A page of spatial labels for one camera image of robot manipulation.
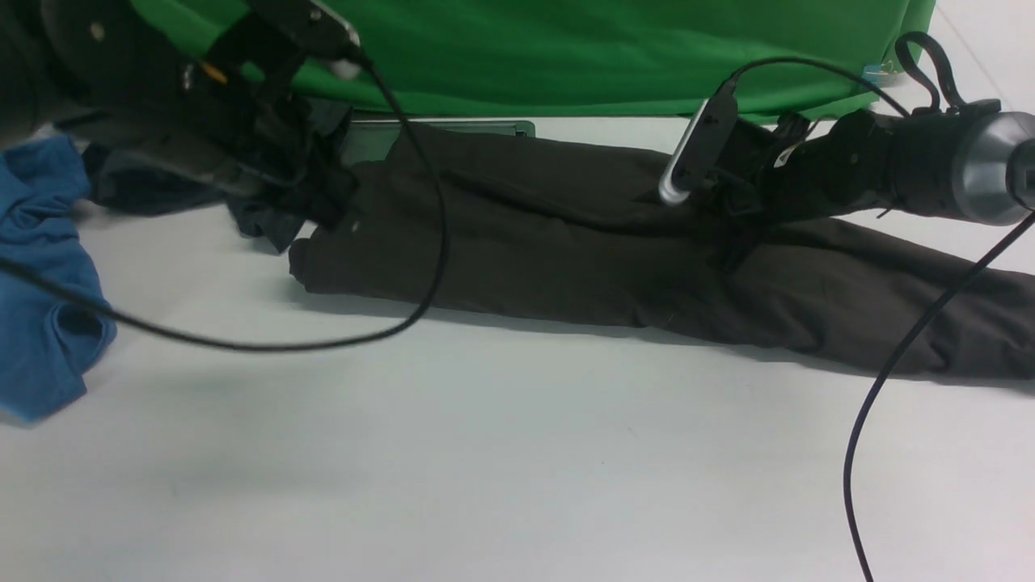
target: black garment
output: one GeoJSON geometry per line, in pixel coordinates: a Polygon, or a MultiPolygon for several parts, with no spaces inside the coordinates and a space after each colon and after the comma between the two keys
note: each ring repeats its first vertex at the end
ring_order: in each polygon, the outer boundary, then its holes
{"type": "Polygon", "coordinates": [[[226,202],[244,236],[266,237],[284,253],[305,219],[273,208],[254,198],[227,196],[208,184],[181,178],[120,151],[91,144],[83,152],[93,185],[90,200],[105,208],[135,216],[160,216],[226,202]]]}
{"type": "MultiPolygon", "coordinates": [[[[716,225],[654,202],[652,151],[419,128],[454,224],[436,304],[571,323],[651,326],[877,370],[971,264],[837,220],[778,229],[734,274],[707,264],[716,225]]],[[[431,180],[401,139],[355,168],[357,219],[291,249],[314,293],[416,301],[438,250],[431,180]]],[[[1035,278],[989,270],[931,323],[900,374],[1035,377],[1035,278]]]]}

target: black cable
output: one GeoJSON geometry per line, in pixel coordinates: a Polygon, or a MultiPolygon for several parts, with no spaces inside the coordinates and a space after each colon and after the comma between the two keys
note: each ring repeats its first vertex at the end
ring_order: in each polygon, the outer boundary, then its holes
{"type": "Polygon", "coordinates": [[[993,261],[995,261],[1004,251],[1010,248],[1017,238],[1021,237],[1028,229],[1035,225],[1035,213],[1028,214],[1021,224],[1013,228],[1003,240],[999,241],[998,244],[992,248],[981,260],[974,263],[974,265],[967,270],[955,283],[953,283],[948,289],[942,293],[942,296],[938,298],[937,301],[931,303],[927,311],[924,312],[923,316],[913,325],[913,328],[909,330],[909,333],[903,338],[903,341],[895,347],[894,351],[891,352],[891,356],[884,363],[884,368],[881,369],[881,373],[877,375],[877,379],[874,381],[873,387],[869,388],[869,394],[866,395],[865,400],[862,402],[862,408],[859,409],[859,415],[855,419],[855,425],[852,427],[852,436],[848,440],[848,450],[845,453],[845,474],[844,474],[844,489],[845,489],[845,514],[848,517],[848,527],[852,532],[852,543],[855,545],[855,553],[859,558],[859,565],[862,568],[862,575],[865,577],[866,582],[874,582],[874,575],[869,572],[869,562],[866,560],[866,552],[862,548],[862,540],[859,537],[859,525],[856,523],[855,519],[855,505],[852,501],[852,466],[855,463],[855,450],[859,445],[859,435],[862,434],[862,426],[866,421],[866,417],[869,415],[869,410],[874,407],[874,402],[877,400],[877,396],[881,392],[881,388],[884,387],[884,383],[887,382],[888,377],[894,371],[895,366],[898,360],[906,354],[909,347],[920,337],[924,328],[938,316],[939,312],[952,300],[965,287],[967,287],[974,279],[980,274],[982,270],[985,269],[993,261]]]}
{"type": "Polygon", "coordinates": [[[771,64],[803,64],[815,68],[821,68],[823,70],[826,70],[827,72],[832,72],[834,75],[837,75],[838,77],[844,77],[845,79],[848,79],[853,83],[865,87],[866,90],[875,93],[877,96],[884,99],[885,103],[887,103],[896,112],[898,112],[898,115],[901,115],[903,117],[909,117],[910,115],[908,109],[903,107],[903,105],[899,104],[894,97],[889,95],[886,91],[884,91],[884,89],[881,89],[880,87],[877,86],[877,84],[873,83],[871,81],[867,81],[866,79],[863,79],[862,77],[850,70],[841,68],[837,65],[825,63],[823,61],[818,61],[815,59],[806,59],[803,57],[773,57],[769,59],[757,60],[753,62],[749,62],[744,66],[735,70],[734,74],[730,76],[730,81],[736,83],[748,70],[751,70],[752,68],[759,68],[761,66],[768,66],[771,64]]]}
{"type": "Polygon", "coordinates": [[[174,342],[181,342],[184,344],[189,344],[193,346],[200,346],[206,348],[213,348],[219,350],[230,350],[235,352],[247,352],[247,353],[297,353],[297,352],[313,352],[320,350],[330,350],[335,348],[346,348],[350,346],[358,346],[360,344],[369,344],[372,342],[378,342],[380,340],[386,340],[403,331],[406,331],[413,324],[417,323],[427,310],[431,309],[433,301],[435,300],[436,294],[438,294],[439,287],[442,284],[442,279],[445,275],[446,264],[449,261],[449,246],[450,246],[450,232],[449,232],[449,221],[446,212],[446,201],[445,196],[442,192],[442,184],[439,180],[439,175],[436,170],[435,164],[427,156],[427,152],[420,144],[420,140],[417,139],[416,132],[413,129],[413,124],[407,118],[406,114],[403,112],[402,106],[395,98],[395,95],[388,89],[385,84],[381,72],[374,66],[374,63],[368,59],[362,59],[360,64],[366,69],[366,71],[374,79],[375,84],[378,89],[384,94],[385,100],[388,106],[392,109],[395,115],[398,117],[400,123],[403,125],[403,130],[406,136],[413,142],[413,148],[417,152],[417,156],[427,168],[427,172],[431,174],[431,178],[435,183],[435,194],[438,198],[439,203],[439,221],[441,224],[441,239],[439,242],[439,258],[438,264],[435,267],[435,275],[432,279],[432,283],[428,286],[427,293],[424,298],[420,301],[417,308],[414,310],[410,317],[406,318],[397,325],[385,329],[383,331],[377,331],[374,333],[368,333],[365,336],[356,336],[353,338],[346,338],[341,340],[328,340],[323,342],[313,342],[306,344],[249,344],[242,342],[230,342],[226,340],[216,340],[212,338],[205,338],[203,336],[196,336],[194,333],[187,333],[185,331],[179,331],[169,327],[164,327],[134,317],[131,315],[122,313],[112,308],[102,305],[93,299],[81,295],[76,291],[70,291],[65,287],[48,280],[45,277],[40,277],[38,273],[32,269],[23,266],[13,261],[9,261],[3,257],[0,257],[0,272],[5,272],[16,279],[19,279],[29,285],[39,288],[42,291],[72,303],[81,309],[92,312],[93,314],[111,319],[118,323],[122,323],[129,327],[135,327],[141,331],[145,331],[152,336],[157,336],[159,338],[165,338],[166,340],[171,340],[174,342]]]}

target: white table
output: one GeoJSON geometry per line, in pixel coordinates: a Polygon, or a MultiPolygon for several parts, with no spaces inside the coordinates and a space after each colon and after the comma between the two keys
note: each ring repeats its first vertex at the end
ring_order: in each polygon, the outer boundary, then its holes
{"type": "MultiPolygon", "coordinates": [[[[944,13],[933,31],[965,96],[1000,92],[944,13]]],[[[536,123],[659,150],[685,125],[536,123]]],[[[969,258],[1004,232],[853,220],[969,258]]],[[[115,304],[185,329],[303,341],[404,311],[305,296],[219,208],[96,214],[83,240],[115,304]]],[[[998,264],[1031,269],[1035,235],[998,264]]],[[[831,368],[441,312],[390,342],[302,356],[123,329],[90,395],[32,430],[0,425],[0,579],[857,580],[840,466],[870,379],[831,368]]],[[[878,580],[1035,578],[1035,400],[1021,388],[889,383],[856,464],[878,580]]]]}

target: blue cloth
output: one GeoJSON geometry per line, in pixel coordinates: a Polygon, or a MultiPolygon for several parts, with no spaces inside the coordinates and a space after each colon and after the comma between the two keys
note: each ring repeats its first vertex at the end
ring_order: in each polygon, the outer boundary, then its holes
{"type": "MultiPolygon", "coordinates": [[[[66,137],[0,154],[0,255],[101,300],[69,214],[90,193],[66,137]]],[[[86,392],[83,374],[115,339],[101,320],[0,272],[0,408],[32,423],[86,392]]]]}

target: green screen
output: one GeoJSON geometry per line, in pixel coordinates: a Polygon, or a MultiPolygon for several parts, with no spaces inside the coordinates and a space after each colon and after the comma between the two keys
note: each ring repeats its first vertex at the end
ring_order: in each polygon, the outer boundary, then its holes
{"type": "MultiPolygon", "coordinates": [[[[241,0],[134,0],[201,55],[241,0]]],[[[417,115],[685,115],[747,61],[804,56],[862,72],[935,0],[326,0],[352,22],[408,112],[417,115]]],[[[384,111],[376,88],[308,66],[296,87],[384,111]]],[[[869,95],[797,65],[753,70],[741,111],[842,114],[869,95]]]]}

